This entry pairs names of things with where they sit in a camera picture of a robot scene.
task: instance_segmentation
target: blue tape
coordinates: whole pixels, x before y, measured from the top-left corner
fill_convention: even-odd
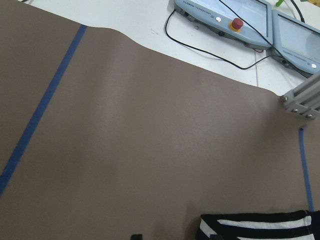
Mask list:
[[[311,185],[310,185],[310,180],[309,180],[308,165],[307,165],[305,144],[304,144],[304,130],[306,128],[307,128],[307,126],[302,126],[299,129],[299,146],[300,146],[304,184],[305,184],[306,197],[308,199],[309,211],[314,212],[315,208],[314,208],[314,202],[312,199]]]
[[[83,35],[85,34],[87,26],[81,25],[75,34],[70,47],[65,53],[62,62],[60,63],[58,69],[55,72],[48,88],[46,89],[40,103],[38,104],[36,110],[34,111],[28,125],[26,126],[22,136],[20,137],[18,143],[16,144],[1,176],[0,176],[0,196],[6,189],[8,182],[10,181],[12,175],[15,172],[17,165],[19,164],[21,157],[23,156],[37,126],[40,122],[51,98],[53,97],[61,78],[63,77]]]

